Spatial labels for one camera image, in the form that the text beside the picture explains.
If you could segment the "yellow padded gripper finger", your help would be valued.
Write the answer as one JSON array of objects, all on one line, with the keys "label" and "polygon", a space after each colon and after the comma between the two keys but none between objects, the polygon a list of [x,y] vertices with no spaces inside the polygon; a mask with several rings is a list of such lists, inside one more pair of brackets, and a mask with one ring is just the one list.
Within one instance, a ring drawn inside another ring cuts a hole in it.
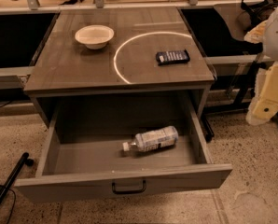
[{"label": "yellow padded gripper finger", "polygon": [[244,36],[244,40],[253,44],[262,43],[264,41],[266,24],[267,21],[263,21],[259,25],[251,29]]},{"label": "yellow padded gripper finger", "polygon": [[250,125],[268,122],[278,112],[278,62],[269,69],[260,68],[255,83],[255,96],[248,107],[246,121]]}]

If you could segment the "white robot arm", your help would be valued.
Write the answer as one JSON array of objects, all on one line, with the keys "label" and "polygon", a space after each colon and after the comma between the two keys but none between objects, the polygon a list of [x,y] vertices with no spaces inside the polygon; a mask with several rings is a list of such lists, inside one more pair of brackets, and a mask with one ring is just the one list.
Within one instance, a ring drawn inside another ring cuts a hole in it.
[{"label": "white robot arm", "polygon": [[261,42],[263,54],[274,60],[268,70],[258,70],[256,94],[246,115],[250,125],[260,125],[268,122],[278,112],[278,7],[267,20],[248,32],[244,40],[254,44]]}]

